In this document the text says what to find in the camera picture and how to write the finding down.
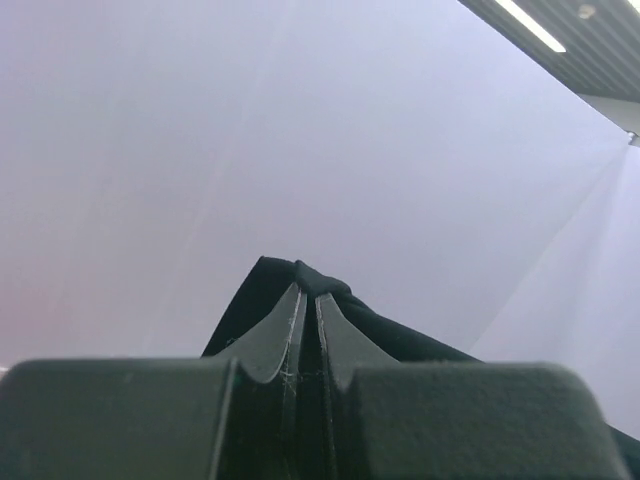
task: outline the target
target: black cloth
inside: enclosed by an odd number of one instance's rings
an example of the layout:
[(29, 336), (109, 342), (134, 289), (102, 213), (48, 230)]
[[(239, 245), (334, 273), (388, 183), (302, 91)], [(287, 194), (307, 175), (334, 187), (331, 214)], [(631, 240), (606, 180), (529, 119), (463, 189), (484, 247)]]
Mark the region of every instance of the black cloth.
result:
[[(213, 356), (267, 316), (292, 283), (310, 297), (331, 293), (343, 315), (387, 354), (401, 362), (479, 360), (433, 338), (376, 314), (344, 282), (316, 272), (303, 262), (262, 257), (233, 297), (205, 347)], [(640, 478), (640, 442), (612, 428), (629, 470)]]

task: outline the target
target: ceiling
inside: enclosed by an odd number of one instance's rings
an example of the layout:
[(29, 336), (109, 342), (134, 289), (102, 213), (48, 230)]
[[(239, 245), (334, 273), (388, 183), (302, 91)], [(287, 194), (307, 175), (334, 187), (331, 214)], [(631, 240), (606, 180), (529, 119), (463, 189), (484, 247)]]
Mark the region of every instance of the ceiling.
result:
[[(566, 48), (555, 53), (494, 0), (460, 0), (576, 93), (640, 103), (640, 14), (627, 0), (515, 0)], [(589, 19), (581, 5), (595, 7)]]

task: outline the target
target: fluorescent light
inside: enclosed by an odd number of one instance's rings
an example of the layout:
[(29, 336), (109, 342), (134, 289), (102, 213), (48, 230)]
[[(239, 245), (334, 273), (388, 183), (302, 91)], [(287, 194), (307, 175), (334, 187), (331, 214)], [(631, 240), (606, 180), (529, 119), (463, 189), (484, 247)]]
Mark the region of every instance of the fluorescent light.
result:
[[(513, 0), (495, 0), (498, 5), (504, 8), (507, 12), (513, 15), (513, 18), (518, 20), (524, 25), (527, 30), (533, 33), (536, 37), (542, 41), (547, 47), (556, 53), (564, 53), (567, 51), (562, 44), (557, 41), (553, 36), (547, 32), (542, 26), (529, 16), (527, 12), (522, 10), (518, 5), (513, 3)], [(640, 3), (640, 0), (629, 0), (630, 2)]]
[(627, 0), (627, 2), (640, 13), (640, 0)]

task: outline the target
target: white backdrop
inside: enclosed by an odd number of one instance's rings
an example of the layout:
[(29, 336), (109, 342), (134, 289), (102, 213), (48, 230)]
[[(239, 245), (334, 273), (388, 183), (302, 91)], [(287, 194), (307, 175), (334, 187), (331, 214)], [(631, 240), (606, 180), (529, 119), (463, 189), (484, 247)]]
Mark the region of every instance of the white backdrop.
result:
[(625, 148), (457, 2), (260, 5), (0, 4), (0, 364), (197, 355), (262, 254), (469, 349)]
[(548, 360), (587, 381), (609, 422), (640, 437), (640, 149), (629, 147), (471, 349)]

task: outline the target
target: black fabric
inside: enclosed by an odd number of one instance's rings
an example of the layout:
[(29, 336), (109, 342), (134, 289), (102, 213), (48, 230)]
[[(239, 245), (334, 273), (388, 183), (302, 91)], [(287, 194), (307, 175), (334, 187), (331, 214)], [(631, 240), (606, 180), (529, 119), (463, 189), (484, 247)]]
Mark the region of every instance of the black fabric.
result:
[[(479, 360), (376, 314), (351, 293), (344, 282), (324, 276), (301, 261), (262, 257), (233, 297), (205, 347), (213, 356), (244, 335), (266, 317), (291, 283), (310, 300), (331, 293), (343, 315), (388, 355), (401, 362)], [(613, 436), (634, 478), (640, 478), (640, 442), (612, 428)]]

